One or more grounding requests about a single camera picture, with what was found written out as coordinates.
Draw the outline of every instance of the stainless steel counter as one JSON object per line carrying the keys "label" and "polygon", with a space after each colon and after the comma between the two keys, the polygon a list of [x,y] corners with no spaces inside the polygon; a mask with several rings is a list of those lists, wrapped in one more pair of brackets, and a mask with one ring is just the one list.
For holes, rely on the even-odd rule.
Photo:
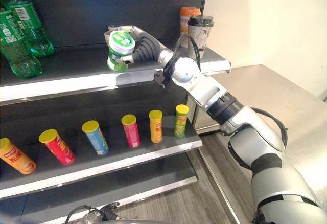
{"label": "stainless steel counter", "polygon": [[[213,77],[241,103],[264,109],[285,124],[289,129],[286,155],[327,210],[327,104],[263,65]],[[279,131],[270,119],[264,119]],[[201,123],[214,124],[204,113],[196,127]],[[251,175],[243,173],[250,180]]]}

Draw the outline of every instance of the blue chip can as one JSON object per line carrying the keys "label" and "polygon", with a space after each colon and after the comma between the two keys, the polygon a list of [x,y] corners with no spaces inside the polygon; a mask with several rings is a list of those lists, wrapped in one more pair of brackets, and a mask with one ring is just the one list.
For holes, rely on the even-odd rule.
{"label": "blue chip can", "polygon": [[98,155],[105,155],[109,152],[108,144],[100,130],[99,123],[95,120],[83,124],[82,130],[90,140]]}

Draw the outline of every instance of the shelf edge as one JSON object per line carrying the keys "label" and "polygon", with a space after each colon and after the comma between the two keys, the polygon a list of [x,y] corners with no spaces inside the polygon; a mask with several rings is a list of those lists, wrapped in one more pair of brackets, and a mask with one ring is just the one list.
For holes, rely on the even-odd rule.
{"label": "shelf edge", "polygon": [[[229,72],[230,69],[231,65],[228,60],[215,60],[201,63],[201,71],[206,75]],[[158,70],[162,69],[98,74],[85,77],[3,86],[0,87],[0,105],[73,95],[76,94],[76,92],[88,93],[94,91],[92,89],[110,90],[119,88],[121,85],[148,82],[153,80],[153,75],[155,71]]]}
{"label": "shelf edge", "polygon": [[[121,200],[114,200],[113,202],[119,202],[120,203],[119,206],[124,206],[124,205],[130,204],[130,203],[136,202],[136,201],[142,201],[142,200],[144,200],[144,199],[146,199],[148,197],[151,197],[151,196],[154,196],[154,195],[163,193],[163,192],[167,192],[167,191],[170,191],[170,190],[173,190],[175,188],[188,185],[188,184],[193,183],[193,182],[196,182],[196,181],[197,181],[196,176],[192,176],[190,178],[186,178],[186,179],[183,179],[183,180],[174,182],[174,183],[170,183],[168,185],[161,186],[161,187],[158,187],[158,188],[155,188],[155,189],[146,191],[146,192],[138,193],[138,194],[135,194],[133,196],[130,196],[130,197],[127,197],[127,198],[123,198]],[[97,209],[101,209],[103,206],[105,206],[105,205],[101,205],[101,206],[98,206],[96,208]],[[73,214],[69,220],[70,221],[73,221],[73,220],[80,219],[85,214],[87,214],[88,212],[89,211],[86,210],[86,211],[82,211],[82,212]],[[58,223],[64,223],[66,221],[66,219],[67,219],[67,216],[63,216],[63,217],[59,217],[59,218],[54,219],[54,220],[43,222],[42,224],[58,224]]]}
{"label": "shelf edge", "polygon": [[18,195],[21,195],[24,193],[31,193],[31,192],[38,191],[38,190],[45,190],[47,188],[51,188],[56,185],[58,187],[60,187],[66,183],[70,183],[73,181],[77,181],[80,179],[99,175],[99,174],[106,173],[106,172],[109,173],[111,171],[118,170],[118,169],[128,168],[129,166],[133,166],[133,165],[147,162],[147,161],[154,160],[154,159],[159,159],[164,156],[185,152],[185,151],[188,151],[188,150],[200,147],[200,146],[202,146],[202,141],[197,140],[197,141],[188,142],[188,143],[185,143],[182,145],[165,148],[165,149],[162,149],[159,151],[153,151],[150,153],[134,156],[132,158],[126,158],[126,159],[119,160],[116,162],[75,171],[75,172],[72,172],[69,174],[64,174],[64,175],[56,176],[53,178],[47,178],[47,179],[43,179],[43,180],[39,180],[39,181],[27,183],[27,184],[15,186],[15,187],[1,189],[0,190],[0,199],[8,198],[8,197],[15,197],[15,196],[18,196]]}

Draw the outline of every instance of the store shelf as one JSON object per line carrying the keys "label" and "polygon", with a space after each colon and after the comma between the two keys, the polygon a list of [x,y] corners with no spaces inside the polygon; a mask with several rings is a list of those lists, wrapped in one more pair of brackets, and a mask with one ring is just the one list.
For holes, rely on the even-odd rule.
{"label": "store shelf", "polygon": [[27,195],[0,200],[0,223],[21,223],[20,217],[26,200]]}
{"label": "store shelf", "polygon": [[[32,79],[17,78],[3,61],[0,105],[149,82],[161,68],[155,63],[133,64],[128,72],[118,74],[107,67],[107,57],[107,48],[59,51],[56,56],[41,60],[43,74]],[[229,61],[206,49],[201,59],[203,73],[229,72],[230,68]]]}
{"label": "store shelf", "polygon": [[[120,206],[156,195],[197,180],[185,153],[152,161],[110,174],[97,176],[66,186],[27,196],[22,223],[64,223],[67,214],[80,205],[102,206],[118,201]],[[1,212],[7,212],[15,199],[2,201]],[[76,213],[71,220],[88,211]]]}
{"label": "store shelf", "polygon": [[189,122],[186,125],[185,136],[175,137],[174,122],[173,115],[163,117],[163,140],[159,144],[153,144],[150,140],[149,122],[138,122],[141,146],[137,149],[128,147],[122,126],[104,130],[103,134],[110,149],[104,156],[96,154],[83,133],[63,138],[76,153],[76,160],[68,166],[61,165],[43,144],[30,145],[25,151],[31,158],[36,159],[36,170],[29,175],[21,175],[11,166],[1,162],[0,198],[59,187],[90,176],[124,169],[202,146],[201,139]]}

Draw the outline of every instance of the dark shelf back panel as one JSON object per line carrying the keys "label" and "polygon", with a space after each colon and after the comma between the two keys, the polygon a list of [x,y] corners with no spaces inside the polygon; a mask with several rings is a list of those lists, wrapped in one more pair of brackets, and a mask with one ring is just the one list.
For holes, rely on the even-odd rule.
{"label": "dark shelf back panel", "polygon": [[204,0],[33,0],[56,47],[105,43],[108,25],[137,25],[158,39],[179,36],[182,6]]}
{"label": "dark shelf back panel", "polygon": [[138,121],[148,120],[149,111],[159,109],[163,115],[175,112],[185,104],[186,91],[174,84],[162,89],[154,82],[113,90],[54,97],[0,106],[1,138],[14,144],[38,142],[38,136],[54,128],[62,137],[83,133],[88,120],[97,120],[105,130],[121,125],[125,114],[134,114]]}

